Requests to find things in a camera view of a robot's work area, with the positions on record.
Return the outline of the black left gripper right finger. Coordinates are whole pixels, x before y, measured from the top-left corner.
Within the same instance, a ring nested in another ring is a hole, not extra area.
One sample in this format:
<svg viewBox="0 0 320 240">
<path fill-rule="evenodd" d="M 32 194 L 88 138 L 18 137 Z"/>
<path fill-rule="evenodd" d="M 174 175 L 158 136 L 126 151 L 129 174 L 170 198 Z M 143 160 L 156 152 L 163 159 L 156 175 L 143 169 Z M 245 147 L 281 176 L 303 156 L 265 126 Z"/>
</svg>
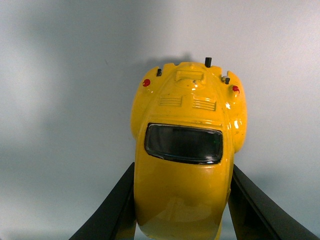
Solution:
<svg viewBox="0 0 320 240">
<path fill-rule="evenodd" d="M 238 240 L 318 240 L 237 166 L 233 167 L 228 206 Z"/>
</svg>

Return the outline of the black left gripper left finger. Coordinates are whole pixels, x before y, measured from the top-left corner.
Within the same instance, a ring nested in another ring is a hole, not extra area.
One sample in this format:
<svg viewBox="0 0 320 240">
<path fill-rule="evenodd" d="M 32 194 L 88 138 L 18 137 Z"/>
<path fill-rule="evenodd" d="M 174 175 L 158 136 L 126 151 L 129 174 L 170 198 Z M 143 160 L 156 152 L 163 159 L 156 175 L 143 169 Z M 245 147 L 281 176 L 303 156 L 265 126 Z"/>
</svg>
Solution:
<svg viewBox="0 0 320 240">
<path fill-rule="evenodd" d="M 72 240 L 133 240 L 136 231 L 132 163 L 94 214 Z"/>
</svg>

